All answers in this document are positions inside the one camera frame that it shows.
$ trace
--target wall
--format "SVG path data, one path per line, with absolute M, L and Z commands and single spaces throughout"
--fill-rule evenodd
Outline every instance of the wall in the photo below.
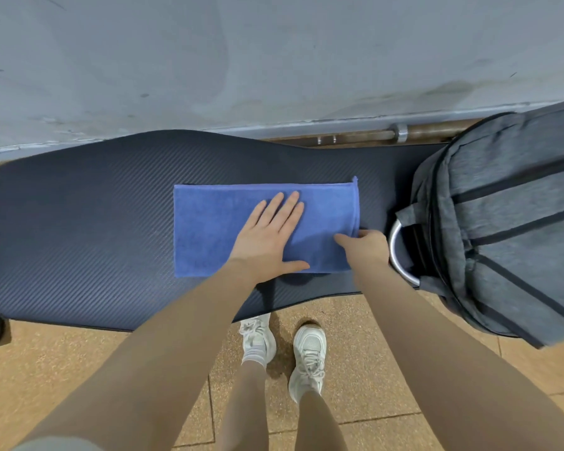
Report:
M 564 0 L 0 0 L 0 146 L 564 99 Z

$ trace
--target tiled floor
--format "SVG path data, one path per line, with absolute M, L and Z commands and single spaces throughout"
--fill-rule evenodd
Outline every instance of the tiled floor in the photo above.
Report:
M 465 332 L 506 358 L 564 409 L 564 344 L 534 350 L 521 341 L 478 333 L 427 296 Z M 275 313 L 278 355 L 266 385 L 272 450 L 293 449 L 298 410 L 286 384 L 292 336 L 316 320 L 328 337 L 323 397 L 341 423 L 349 449 L 440 450 L 362 296 L 326 298 Z M 13 342 L 0 347 L 0 450 L 13 446 L 102 363 L 125 334 L 13 322 Z M 238 324 L 232 325 L 209 380 L 176 446 L 213 450 L 234 372 L 241 360 Z

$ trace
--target blue towel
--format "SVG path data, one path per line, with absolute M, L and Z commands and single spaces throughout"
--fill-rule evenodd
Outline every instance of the blue towel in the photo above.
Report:
M 303 272 L 348 271 L 345 251 L 332 235 L 355 237 L 359 230 L 357 178 L 349 183 L 175 185 L 176 277 L 207 277 L 227 261 L 236 236 L 262 200 L 297 190 L 305 211 L 286 244 L 284 261 L 307 261 Z

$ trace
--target white sneaker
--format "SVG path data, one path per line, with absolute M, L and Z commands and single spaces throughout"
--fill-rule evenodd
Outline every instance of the white sneaker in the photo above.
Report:
M 326 334 L 319 326 L 301 326 L 293 342 L 296 367 L 290 376 L 288 392 L 296 403 L 309 390 L 322 393 L 324 360 L 326 359 Z
M 271 313 L 241 321 L 238 331 L 242 339 L 244 356 L 242 362 L 255 361 L 265 367 L 276 356 L 276 339 L 269 330 L 269 316 Z

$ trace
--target light-colored sleeve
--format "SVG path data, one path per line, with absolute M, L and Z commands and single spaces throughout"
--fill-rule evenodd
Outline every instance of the light-colored sleeve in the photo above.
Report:
M 13 451 L 103 451 L 88 440 L 77 437 L 42 437 L 20 444 Z

